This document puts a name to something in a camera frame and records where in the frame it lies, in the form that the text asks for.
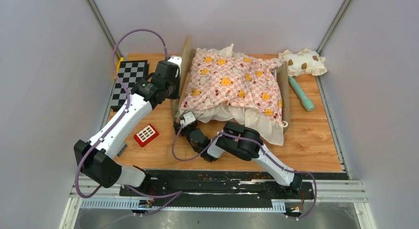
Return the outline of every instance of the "gray wall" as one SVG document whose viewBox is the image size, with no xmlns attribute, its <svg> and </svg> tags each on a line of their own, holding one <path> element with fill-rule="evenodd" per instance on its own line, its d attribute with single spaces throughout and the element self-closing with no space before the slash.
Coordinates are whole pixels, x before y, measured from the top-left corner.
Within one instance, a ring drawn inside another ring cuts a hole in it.
<svg viewBox="0 0 419 229">
<path fill-rule="evenodd" d="M 419 0 L 354 0 L 324 51 L 346 161 L 380 229 L 418 228 Z"/>
<path fill-rule="evenodd" d="M 95 0 L 113 37 L 150 28 L 180 52 L 186 35 L 195 47 L 235 44 L 246 53 L 316 49 L 343 0 Z M 151 34 L 126 38 L 121 52 L 163 52 Z"/>
<path fill-rule="evenodd" d="M 111 50 L 84 0 L 0 0 L 0 228 L 55 229 L 73 145 L 102 120 Z"/>
</svg>

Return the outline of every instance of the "cable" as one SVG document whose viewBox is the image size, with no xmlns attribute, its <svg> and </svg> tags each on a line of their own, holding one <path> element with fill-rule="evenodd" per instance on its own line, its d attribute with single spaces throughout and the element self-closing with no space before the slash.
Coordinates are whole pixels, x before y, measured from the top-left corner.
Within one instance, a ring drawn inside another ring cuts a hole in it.
<svg viewBox="0 0 419 229">
<path fill-rule="evenodd" d="M 250 139 L 250 138 L 246 138 L 246 137 L 238 137 L 238 136 L 234 136 L 234 135 L 231 135 L 231 134 L 228 134 L 228 133 L 225 133 L 225 132 L 219 132 L 218 134 L 217 134 L 217 136 L 221 136 L 221 135 L 224 135 L 224 136 L 227 136 L 227 137 L 231 137 L 231 138 L 235 138 L 235 139 L 239 139 L 239 140 L 245 140 L 245 141 L 250 141 L 250 142 L 253 142 L 253 143 L 255 143 L 255 144 L 257 144 L 259 147 L 260 147 L 260 150 L 263 152 L 263 154 L 267 157 L 267 158 L 269 158 L 269 160 L 271 160 L 276 166 L 278 166 L 281 170 L 284 170 L 284 171 L 286 171 L 286 172 L 289 172 L 289 173 L 295 173 L 295 174 L 307 174 L 307 175 L 309 175 L 312 179 L 313 179 L 313 185 L 314 185 L 314 200 L 313 200 L 313 205 L 311 205 L 311 208 L 310 208 L 310 210 L 308 210 L 308 212 L 305 214 L 305 215 L 303 215 L 303 216 L 301 216 L 301 217 L 291 217 L 291 218 L 294 218 L 294 219 L 296 219 L 296 220 L 298 220 L 298 219 L 304 219 L 304 218 L 306 218 L 306 217 L 308 217 L 308 215 L 310 215 L 311 214 L 311 212 L 313 211 L 313 209 L 314 209 L 314 206 L 316 205 L 316 201 L 317 201 L 317 183 L 316 183 L 316 179 L 314 178 L 314 175 L 312 174 L 312 173 L 310 173 L 310 172 L 307 172 L 307 171 L 292 171 L 292 170 L 288 170 L 288 169 L 286 169 L 285 167 L 283 167 L 283 166 L 281 166 L 278 162 L 276 162 L 272 157 L 270 157 L 269 155 L 267 155 L 266 154 L 266 152 L 265 152 L 265 150 L 263 150 L 263 147 L 262 147 L 262 145 L 260 144 L 260 142 L 258 142 L 258 141 L 256 141 L 256 140 L 253 140 L 253 139 Z"/>
<path fill-rule="evenodd" d="M 157 32 L 153 31 L 153 30 L 149 30 L 149 29 L 135 29 L 135 30 L 131 30 L 128 33 L 124 34 L 119 40 L 118 42 L 115 44 L 114 50 L 112 51 L 112 68 L 114 71 L 114 75 L 117 79 L 117 81 L 121 84 L 121 87 L 124 89 L 125 93 L 126 93 L 126 107 L 125 109 L 128 110 L 129 108 L 129 104 L 131 103 L 131 97 L 129 95 L 129 91 L 128 88 L 124 85 L 124 83 L 122 82 L 122 80 L 119 78 L 118 74 L 117 74 L 117 70 L 116 70 L 116 65 L 115 65 L 115 54 L 116 51 L 118 50 L 118 47 L 120 45 L 120 43 L 122 42 L 122 40 L 124 40 L 128 35 L 135 33 L 135 32 L 139 32 L 139 31 L 145 31 L 145 32 L 150 32 L 153 33 L 155 35 L 157 35 L 157 37 L 159 37 L 159 39 L 162 41 L 163 43 L 163 48 L 165 50 L 165 59 L 168 60 L 168 50 L 166 48 L 166 43 L 163 40 L 163 37 L 161 35 L 159 35 Z M 116 124 L 119 123 L 119 121 L 122 119 L 122 117 L 125 116 L 125 111 L 122 112 L 122 114 L 115 120 L 115 122 L 102 134 L 102 136 L 100 138 L 105 138 L 106 135 L 115 127 Z M 93 195 L 96 194 L 96 192 L 100 189 L 100 185 L 89 195 L 85 195 L 82 193 L 82 191 L 80 190 L 80 185 L 79 185 L 79 177 L 80 177 L 80 171 L 82 169 L 82 165 L 84 164 L 85 160 L 87 159 L 87 157 L 89 156 L 89 154 L 97 147 L 97 145 L 99 145 L 100 140 L 97 140 L 90 148 L 89 150 L 87 150 L 87 152 L 84 154 L 84 156 L 82 157 L 82 159 L 80 160 L 79 165 L 77 166 L 77 170 L 76 170 L 76 179 L 75 179 L 75 188 L 77 191 L 77 194 L 82 197 L 82 198 L 90 198 Z"/>
<path fill-rule="evenodd" d="M 176 137 L 174 138 L 174 141 L 173 141 L 173 144 L 171 145 L 171 154 L 173 155 L 173 157 L 176 159 L 176 160 L 178 160 L 178 161 L 182 161 L 182 162 L 186 162 L 186 161 L 192 161 L 193 159 L 195 159 L 195 158 L 197 158 L 197 157 L 199 157 L 199 156 L 201 156 L 202 155 L 202 153 L 204 153 L 205 151 L 207 151 L 208 150 L 208 148 L 210 147 L 210 145 L 211 145 L 211 143 L 213 142 L 213 141 L 215 141 L 215 140 L 217 140 L 217 138 L 219 137 L 219 136 L 215 136 L 212 140 L 211 140 L 211 142 L 200 152 L 200 153 L 198 153 L 196 156 L 193 156 L 193 157 L 191 157 L 191 158 L 188 158 L 188 159 L 180 159 L 179 157 L 177 157 L 176 156 L 176 154 L 174 153 L 174 145 L 176 144 L 176 141 L 177 141 L 177 139 L 179 138 L 179 135 L 180 135 L 180 132 L 182 131 L 182 129 L 183 129 L 183 127 L 181 126 L 180 128 L 179 128 L 179 130 L 177 131 L 177 134 L 176 134 Z"/>
</svg>

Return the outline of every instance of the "checkered board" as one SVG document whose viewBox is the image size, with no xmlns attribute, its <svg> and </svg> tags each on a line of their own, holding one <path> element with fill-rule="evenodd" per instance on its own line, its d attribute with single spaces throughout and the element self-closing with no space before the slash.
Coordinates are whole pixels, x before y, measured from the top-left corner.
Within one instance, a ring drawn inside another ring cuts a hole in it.
<svg viewBox="0 0 419 229">
<path fill-rule="evenodd" d="M 134 87 L 135 83 L 148 75 L 147 60 L 142 61 L 123 61 L 119 65 L 118 77 L 128 87 L 128 91 Z M 111 109 L 118 111 L 125 103 L 126 93 L 118 81 L 115 82 L 112 93 Z"/>
</svg>

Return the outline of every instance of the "wooden table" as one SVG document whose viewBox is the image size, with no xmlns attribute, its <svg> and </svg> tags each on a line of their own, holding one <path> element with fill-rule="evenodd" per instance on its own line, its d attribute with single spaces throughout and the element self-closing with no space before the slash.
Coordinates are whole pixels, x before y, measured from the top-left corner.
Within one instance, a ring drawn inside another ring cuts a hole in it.
<svg viewBox="0 0 419 229">
<path fill-rule="evenodd" d="M 268 54 L 252 56 L 258 58 L 277 57 Z M 127 60 L 148 60 L 150 73 L 154 72 L 157 63 L 163 59 L 164 55 L 162 54 L 129 54 L 127 57 Z M 295 79 L 313 101 L 315 109 L 312 112 L 307 112 L 300 104 L 296 94 L 290 89 L 291 124 L 285 133 L 284 146 L 270 144 L 267 146 L 282 162 L 295 170 L 341 172 L 316 79 L 310 75 L 302 75 Z M 133 135 L 147 124 L 152 124 L 160 135 L 142 148 L 134 140 Z M 210 121 L 198 126 L 206 136 L 212 138 L 224 124 L 225 122 Z M 256 163 L 240 160 L 228 153 L 224 153 L 216 162 L 212 163 L 201 157 L 189 162 L 179 162 L 171 154 L 171 145 L 175 137 L 172 126 L 170 101 L 166 100 L 138 123 L 126 138 L 127 149 L 121 157 L 116 157 L 115 161 L 144 169 L 263 171 Z M 185 137 L 178 139 L 175 151 L 176 155 L 183 159 L 196 155 Z"/>
</svg>

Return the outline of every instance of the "bed frame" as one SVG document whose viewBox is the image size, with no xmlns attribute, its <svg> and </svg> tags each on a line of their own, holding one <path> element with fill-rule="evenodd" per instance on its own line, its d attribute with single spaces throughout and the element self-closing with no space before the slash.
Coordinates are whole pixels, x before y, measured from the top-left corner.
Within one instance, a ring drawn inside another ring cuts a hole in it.
<svg viewBox="0 0 419 229">
<path fill-rule="evenodd" d="M 185 42 L 183 43 L 181 57 L 182 57 L 182 64 L 180 67 L 180 88 L 179 88 L 179 96 L 182 95 L 183 88 L 185 86 L 185 82 L 188 76 L 188 73 L 191 69 L 192 59 L 194 57 L 196 49 L 193 48 L 192 45 L 192 37 L 187 36 L 185 38 Z M 284 127 L 285 131 L 290 127 L 290 93 L 289 93 L 289 85 L 288 85 L 288 64 L 287 62 L 283 62 L 282 66 L 278 68 L 277 71 L 277 82 L 279 84 L 279 90 L 281 91 L 282 97 L 282 120 L 288 122 L 288 126 Z M 180 99 L 171 100 L 170 102 L 170 110 L 172 119 L 174 122 L 176 120 L 176 114 L 179 111 L 179 101 Z"/>
</svg>

